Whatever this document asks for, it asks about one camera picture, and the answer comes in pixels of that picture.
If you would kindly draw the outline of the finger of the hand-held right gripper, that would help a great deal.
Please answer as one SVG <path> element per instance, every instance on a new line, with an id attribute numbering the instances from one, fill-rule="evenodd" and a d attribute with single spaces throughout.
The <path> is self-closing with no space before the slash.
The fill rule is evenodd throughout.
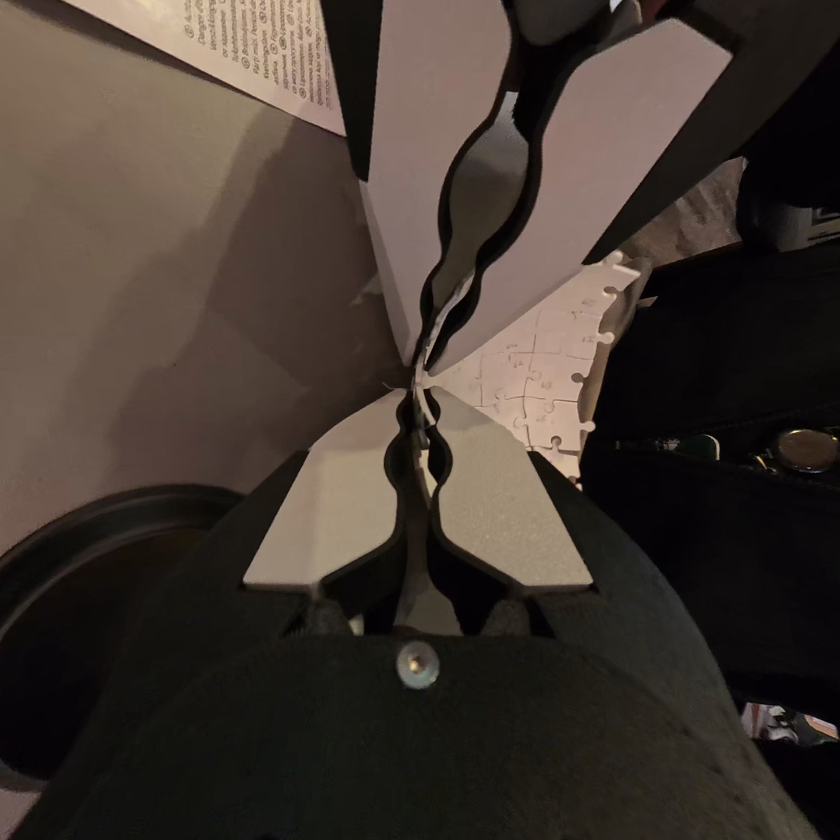
<path id="1" fill-rule="evenodd" d="M 452 233 L 442 194 L 500 104 L 508 13 L 497 1 L 327 1 L 322 13 L 387 316 L 413 361 Z"/>
<path id="2" fill-rule="evenodd" d="M 560 71 L 533 124 L 518 200 L 441 312 L 426 371 L 462 361 L 580 270 L 731 61 L 730 49 L 667 18 Z"/>

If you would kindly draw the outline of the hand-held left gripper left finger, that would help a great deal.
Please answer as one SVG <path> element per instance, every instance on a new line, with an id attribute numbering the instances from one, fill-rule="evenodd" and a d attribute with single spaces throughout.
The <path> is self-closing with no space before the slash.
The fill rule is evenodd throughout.
<path id="1" fill-rule="evenodd" d="M 395 389 L 310 448 L 248 567 L 252 589 L 385 599 L 406 566 L 402 513 L 386 460 L 402 435 Z"/>

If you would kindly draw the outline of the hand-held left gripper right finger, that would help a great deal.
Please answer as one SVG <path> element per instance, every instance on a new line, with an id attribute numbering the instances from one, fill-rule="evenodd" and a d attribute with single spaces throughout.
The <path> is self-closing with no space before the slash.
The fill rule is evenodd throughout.
<path id="1" fill-rule="evenodd" d="M 593 578 L 525 445 L 504 426 L 440 386 L 430 445 L 434 525 L 465 562 L 525 595 L 583 592 Z"/>

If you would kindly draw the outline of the white curved puzzle ball section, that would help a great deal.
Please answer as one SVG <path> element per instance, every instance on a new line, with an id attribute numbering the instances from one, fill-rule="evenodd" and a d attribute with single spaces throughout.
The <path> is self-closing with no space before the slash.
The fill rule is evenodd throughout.
<path id="1" fill-rule="evenodd" d="M 632 321 L 652 264 L 615 252 L 423 387 L 439 386 L 504 426 L 573 482 L 611 349 Z"/>

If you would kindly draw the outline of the white printed instruction sheet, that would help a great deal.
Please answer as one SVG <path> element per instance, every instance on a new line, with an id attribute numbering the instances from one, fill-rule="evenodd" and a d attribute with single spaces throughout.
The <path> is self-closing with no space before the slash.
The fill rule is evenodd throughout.
<path id="1" fill-rule="evenodd" d="M 274 108 L 346 135 L 320 1 L 69 1 Z"/>

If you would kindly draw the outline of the black bag with metal items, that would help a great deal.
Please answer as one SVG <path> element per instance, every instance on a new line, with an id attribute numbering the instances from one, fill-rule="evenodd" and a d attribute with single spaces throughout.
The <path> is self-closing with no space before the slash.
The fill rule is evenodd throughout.
<path id="1" fill-rule="evenodd" d="M 774 461 L 838 437 L 838 242 L 657 269 L 610 353 L 583 487 L 655 563 L 743 698 L 838 725 L 838 467 Z"/>

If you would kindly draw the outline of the black round tray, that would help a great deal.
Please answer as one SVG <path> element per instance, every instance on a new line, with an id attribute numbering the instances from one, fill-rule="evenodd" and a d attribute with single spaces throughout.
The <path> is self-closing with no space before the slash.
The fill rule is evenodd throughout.
<path id="1" fill-rule="evenodd" d="M 243 499 L 204 485 L 127 490 L 2 554 L 2 789 L 45 789 L 87 726 L 145 599 Z"/>

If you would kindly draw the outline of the round metal watch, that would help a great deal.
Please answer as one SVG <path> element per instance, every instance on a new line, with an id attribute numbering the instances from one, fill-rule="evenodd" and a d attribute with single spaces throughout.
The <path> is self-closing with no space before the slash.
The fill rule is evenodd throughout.
<path id="1" fill-rule="evenodd" d="M 826 473 L 839 464 L 838 437 L 824 429 L 786 429 L 774 439 L 770 451 L 782 468 L 804 475 Z"/>

